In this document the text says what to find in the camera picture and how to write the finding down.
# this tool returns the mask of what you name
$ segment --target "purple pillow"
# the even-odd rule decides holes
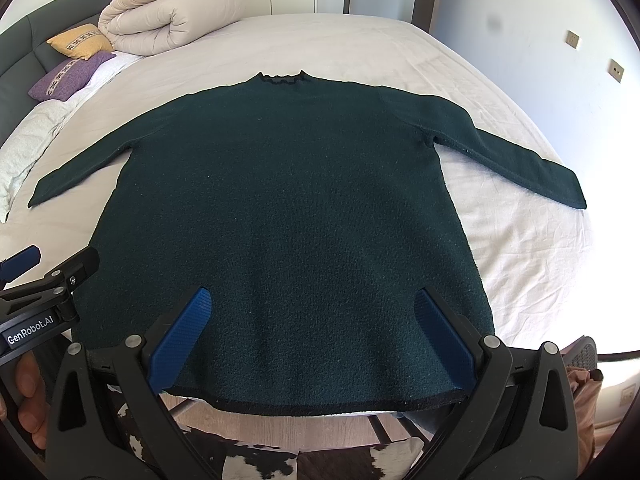
[[[58,99],[66,101],[89,82],[91,76],[105,61],[116,57],[111,52],[96,52],[89,59],[69,59],[60,63],[46,76],[43,76],[29,90],[36,101]]]

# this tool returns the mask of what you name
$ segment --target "human hand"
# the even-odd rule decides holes
[[[27,352],[20,357],[15,368],[15,384],[18,391],[24,395],[18,409],[18,420],[22,427],[31,433],[33,443],[39,449],[45,449],[50,407],[45,401],[44,380],[33,352]],[[0,420],[4,420],[5,417],[6,405],[0,396]]]

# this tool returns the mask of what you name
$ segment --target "wall outlet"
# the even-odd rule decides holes
[[[622,393],[620,394],[620,406],[622,407],[622,406],[631,404],[635,396],[636,396],[636,385],[632,384],[631,386],[626,387],[624,390],[622,390]]]
[[[609,63],[609,73],[617,82],[622,82],[622,75],[625,73],[625,69],[622,68],[618,63],[611,60]]]
[[[566,44],[572,46],[575,50],[578,50],[578,43],[580,43],[580,36],[575,32],[568,30],[566,32]]]

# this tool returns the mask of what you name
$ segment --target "headboard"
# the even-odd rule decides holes
[[[38,104],[27,92],[65,58],[47,40],[84,23],[98,24],[111,0],[54,0],[0,34],[0,146]]]

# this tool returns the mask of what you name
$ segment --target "metal screw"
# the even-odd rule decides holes
[[[135,348],[136,346],[140,346],[142,343],[142,338],[138,334],[130,335],[124,341],[124,344],[129,348]]]
[[[76,355],[79,351],[81,351],[82,345],[80,343],[71,343],[66,349],[70,355]]]
[[[548,354],[551,354],[551,355],[557,354],[558,353],[558,347],[554,343],[552,343],[551,341],[547,341],[545,343],[545,351]]]
[[[484,336],[484,344],[489,348],[498,348],[500,346],[500,340],[495,335]]]

